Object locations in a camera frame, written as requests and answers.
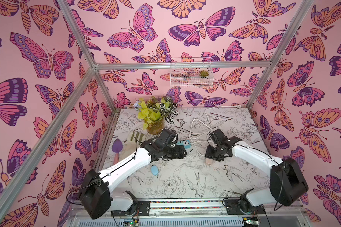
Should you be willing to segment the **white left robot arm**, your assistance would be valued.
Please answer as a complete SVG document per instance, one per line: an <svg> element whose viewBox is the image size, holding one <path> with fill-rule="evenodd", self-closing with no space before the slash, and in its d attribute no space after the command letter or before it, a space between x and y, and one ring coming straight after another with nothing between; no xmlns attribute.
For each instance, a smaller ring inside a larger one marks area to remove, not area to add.
<svg viewBox="0 0 341 227"><path fill-rule="evenodd" d="M138 212L138 199L130 191L117 187L140 168L158 160L183 159L186 150L177 144L178 134L168 128L146 141L135 142L135 149L124 160L99 172L89 171L78 192L78 199L91 219L108 211L120 211L126 216Z"/></svg>

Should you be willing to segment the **pink charger adapter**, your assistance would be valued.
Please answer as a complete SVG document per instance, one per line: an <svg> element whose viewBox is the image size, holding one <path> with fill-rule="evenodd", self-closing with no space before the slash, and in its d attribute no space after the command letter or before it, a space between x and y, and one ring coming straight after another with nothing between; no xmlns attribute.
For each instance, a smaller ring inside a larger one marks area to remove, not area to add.
<svg viewBox="0 0 341 227"><path fill-rule="evenodd" d="M213 162L214 162L212 159L208 159L208 158L206 158L205 161L206 161L206 164L207 164L208 166L213 165Z"/></svg>

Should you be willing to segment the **blue power strip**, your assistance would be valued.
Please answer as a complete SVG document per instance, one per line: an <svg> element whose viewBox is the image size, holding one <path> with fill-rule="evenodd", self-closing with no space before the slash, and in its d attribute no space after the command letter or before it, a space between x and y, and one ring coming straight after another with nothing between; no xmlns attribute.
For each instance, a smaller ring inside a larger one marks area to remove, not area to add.
<svg viewBox="0 0 341 227"><path fill-rule="evenodd" d="M193 145L189 140L181 140L176 143L177 145L183 146L187 152L191 152L193 150Z"/></svg>

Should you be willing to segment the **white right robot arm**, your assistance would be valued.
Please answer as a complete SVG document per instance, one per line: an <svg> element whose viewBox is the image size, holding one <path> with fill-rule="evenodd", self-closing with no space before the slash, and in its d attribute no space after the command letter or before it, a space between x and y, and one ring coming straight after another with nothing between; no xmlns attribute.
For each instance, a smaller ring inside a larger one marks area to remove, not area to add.
<svg viewBox="0 0 341 227"><path fill-rule="evenodd" d="M228 138L220 129L209 132L206 138L212 140L213 144L208 145L205 158L219 162L227 157L240 158L269 177L266 186L248 190L240 196L238 208L244 214L269 203L290 206L308 192L307 181L294 159L281 159L267 154L238 137Z"/></svg>

